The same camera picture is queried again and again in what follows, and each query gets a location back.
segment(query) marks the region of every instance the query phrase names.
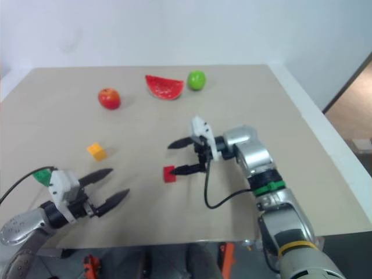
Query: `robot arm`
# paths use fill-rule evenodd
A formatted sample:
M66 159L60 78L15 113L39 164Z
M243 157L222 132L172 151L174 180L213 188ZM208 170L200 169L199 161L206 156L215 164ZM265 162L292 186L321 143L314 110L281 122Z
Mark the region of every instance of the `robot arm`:
M49 186L53 202L47 201L12 218L0 230L0 278L25 278L39 248L59 228L86 215L101 217L115 208L129 189L114 194L98 208L84 192L85 186L103 179L111 171L98 170L78 180L70 171L54 170Z
M173 174L205 172L208 158L216 160L209 143L213 140L211 129L203 133L200 127L207 125L199 117L193 119L192 141L185 138L172 143L169 148L182 148L194 143L199 157L199 167L185 165L175 168ZM277 255L283 279L334 279L345 277L332 260L315 245L313 228L299 206L292 191L285 186L273 158L259 141L257 132L249 126L231 129L222 137L214 138L217 154L223 159L236 158L256 198L261 213L258 222L264 249Z

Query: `brown door frame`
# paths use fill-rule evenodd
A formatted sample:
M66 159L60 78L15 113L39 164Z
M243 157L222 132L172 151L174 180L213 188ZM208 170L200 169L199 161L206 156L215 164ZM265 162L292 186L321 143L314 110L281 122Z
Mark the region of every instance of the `brown door frame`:
M364 60L364 62L359 66L356 72L351 76L351 78L345 83L345 85L341 88L339 93L331 100L331 102L323 109L323 113L329 111L329 109L336 103L336 101L341 97L343 93L349 88L349 86L356 80L357 77L361 74L361 72L368 66L368 64L372 62L372 52L369 56Z

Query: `yellow band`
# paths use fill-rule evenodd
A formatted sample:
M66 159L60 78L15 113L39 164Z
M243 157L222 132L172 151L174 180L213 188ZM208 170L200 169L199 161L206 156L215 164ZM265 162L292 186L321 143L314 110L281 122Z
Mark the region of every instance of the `yellow band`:
M290 242L290 243L283 245L278 251L278 256L280 257L285 250L292 248L292 247L296 247L296 246L309 246L311 248L318 250L318 247L309 241L305 241L305 240L294 241L294 242Z

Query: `orange object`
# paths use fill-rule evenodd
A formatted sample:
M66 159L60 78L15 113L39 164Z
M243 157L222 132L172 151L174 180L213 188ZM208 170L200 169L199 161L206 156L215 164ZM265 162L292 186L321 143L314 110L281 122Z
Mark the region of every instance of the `orange object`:
M98 162L107 157L105 150L97 143L94 143L91 146L88 146L87 151Z
M84 258L84 278L85 279L97 279L99 268L100 268L100 262L97 257L88 255Z
M234 248L235 246L231 242L226 242L226 244L220 246L222 252L221 273L223 279L230 279L231 267L235 263Z

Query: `green apple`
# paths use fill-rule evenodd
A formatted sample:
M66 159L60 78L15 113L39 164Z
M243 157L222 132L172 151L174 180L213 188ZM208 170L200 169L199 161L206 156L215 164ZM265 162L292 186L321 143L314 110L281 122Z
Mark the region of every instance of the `green apple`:
M202 71L190 72L187 84L192 90L201 90L205 85L205 74Z

